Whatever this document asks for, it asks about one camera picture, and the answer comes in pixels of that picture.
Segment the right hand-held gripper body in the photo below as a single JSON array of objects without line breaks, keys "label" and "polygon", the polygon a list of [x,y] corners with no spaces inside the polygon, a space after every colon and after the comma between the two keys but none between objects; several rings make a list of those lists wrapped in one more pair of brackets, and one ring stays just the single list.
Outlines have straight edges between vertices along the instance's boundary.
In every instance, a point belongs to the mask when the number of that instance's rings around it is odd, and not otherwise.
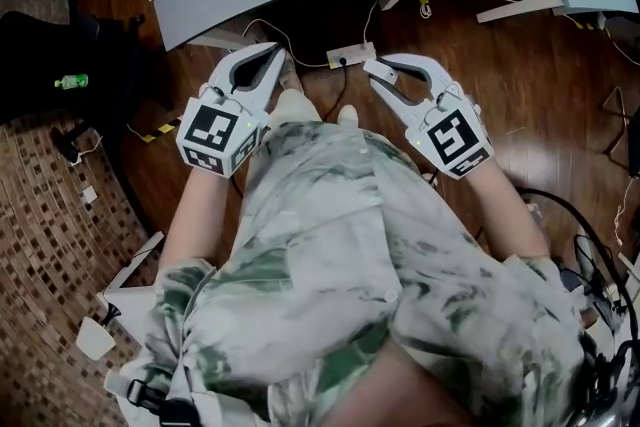
[{"label": "right hand-held gripper body", "polygon": [[406,137],[440,172],[456,180],[495,155],[480,107],[457,82],[425,103],[424,112],[407,128]]}]

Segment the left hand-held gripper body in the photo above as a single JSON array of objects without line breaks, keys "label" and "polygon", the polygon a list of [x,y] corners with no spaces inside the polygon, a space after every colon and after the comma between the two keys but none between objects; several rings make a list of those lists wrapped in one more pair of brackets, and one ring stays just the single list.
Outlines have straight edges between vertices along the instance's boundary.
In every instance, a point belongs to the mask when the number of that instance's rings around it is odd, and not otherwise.
[{"label": "left hand-held gripper body", "polygon": [[268,121],[263,107],[208,85],[189,100],[176,144],[186,164],[229,179],[258,147]]}]

